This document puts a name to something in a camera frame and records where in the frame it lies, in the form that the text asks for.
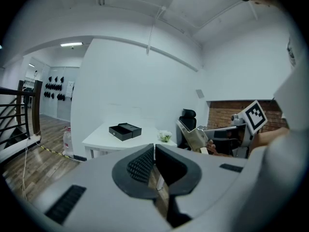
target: ceiling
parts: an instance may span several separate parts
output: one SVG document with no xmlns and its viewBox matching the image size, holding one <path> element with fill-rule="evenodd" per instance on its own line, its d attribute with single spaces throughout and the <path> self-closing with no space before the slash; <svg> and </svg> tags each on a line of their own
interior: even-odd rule
<svg viewBox="0 0 309 232">
<path fill-rule="evenodd" d="M 224 30 L 276 11 L 263 5 L 250 6 L 248 2 L 240 0 L 41 0 L 39 3 L 44 5 L 44 9 L 37 6 L 37 11 L 28 10 L 28 14 L 23 13 L 23 16 L 35 13 L 42 19 L 48 19 L 59 10 L 105 6 L 129 9 L 155 17 L 164 6 L 166 10 L 159 20 L 186 32 L 201 45 Z"/>
</svg>

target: white wall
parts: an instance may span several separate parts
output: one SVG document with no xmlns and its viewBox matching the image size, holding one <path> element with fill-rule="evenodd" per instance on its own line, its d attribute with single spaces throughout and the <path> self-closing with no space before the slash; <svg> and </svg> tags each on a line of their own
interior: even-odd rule
<svg viewBox="0 0 309 232">
<path fill-rule="evenodd" d="M 19 61 L 12 63 L 1 73 L 3 74 L 1 87 L 15 90 L 18 88 L 19 80 L 23 80 L 23 73 L 26 73 L 26 71 L 22 71 L 23 61 L 24 59 L 21 58 Z"/>
<path fill-rule="evenodd" d="M 208 101 L 267 100 L 291 73 L 281 19 L 252 21 L 204 47 L 204 91 Z"/>
<path fill-rule="evenodd" d="M 136 45 L 94 39 L 84 57 L 72 100 L 74 154 L 85 157 L 82 141 L 105 121 L 139 121 L 169 130 L 176 139 L 182 109 L 198 110 L 199 73 Z"/>
<path fill-rule="evenodd" d="M 66 11 L 59 10 L 57 14 L 51 14 L 49 20 L 38 20 L 36 14 L 31 13 L 33 9 L 26 7 L 23 13 L 27 12 L 28 16 L 23 17 L 23 24 L 15 23 L 11 26 L 3 44 L 11 49 L 6 62 L 20 54 L 49 47 L 51 43 L 58 44 L 69 37 L 113 38 L 147 47 L 153 24 L 150 16 L 117 8 L 75 7 Z M 162 21 L 158 21 L 153 31 L 152 47 L 190 68 L 199 70 L 202 66 L 200 47 Z"/>
<path fill-rule="evenodd" d="M 88 46 L 57 47 L 54 49 L 53 67 L 80 67 Z"/>
</svg>

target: white table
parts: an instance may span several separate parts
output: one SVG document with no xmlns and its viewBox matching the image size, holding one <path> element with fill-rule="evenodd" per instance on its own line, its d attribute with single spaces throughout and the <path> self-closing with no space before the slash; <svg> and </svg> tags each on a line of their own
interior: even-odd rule
<svg viewBox="0 0 309 232">
<path fill-rule="evenodd" d="M 115 126 L 115 123 L 103 123 L 94 132 L 92 132 L 85 140 L 83 144 L 86 150 L 87 160 L 92 159 L 99 155 L 99 152 L 112 153 L 118 150 L 124 150 L 126 148 L 132 148 L 140 145 L 147 144 L 161 144 L 177 146 L 172 140 L 168 143 L 158 140 L 158 130 L 155 127 L 143 127 L 141 126 L 141 135 L 135 138 L 131 138 L 125 141 L 121 141 L 112 134 L 109 133 L 109 127 Z M 160 190 L 163 186 L 164 179 L 160 176 L 157 184 L 157 189 Z"/>
</svg>

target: black headrest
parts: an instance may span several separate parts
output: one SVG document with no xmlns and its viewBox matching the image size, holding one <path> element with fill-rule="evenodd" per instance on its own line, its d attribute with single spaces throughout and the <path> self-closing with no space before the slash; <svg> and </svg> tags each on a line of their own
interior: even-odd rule
<svg viewBox="0 0 309 232">
<path fill-rule="evenodd" d="M 196 112 L 193 110 L 189 110 L 189 109 L 183 110 L 183 117 L 194 118 L 196 115 L 197 115 Z"/>
</svg>

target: black mesh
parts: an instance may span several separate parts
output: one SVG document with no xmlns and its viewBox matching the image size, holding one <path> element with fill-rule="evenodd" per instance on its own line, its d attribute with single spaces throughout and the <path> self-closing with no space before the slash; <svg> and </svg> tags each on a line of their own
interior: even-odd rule
<svg viewBox="0 0 309 232">
<path fill-rule="evenodd" d="M 84 187 L 72 185 L 46 212 L 46 215 L 55 222 L 62 224 L 85 191 L 86 188 Z"/>
<path fill-rule="evenodd" d="M 129 162 L 126 170 L 131 178 L 148 184 L 150 172 L 154 164 L 154 150 L 149 149 L 140 157 Z"/>
</svg>

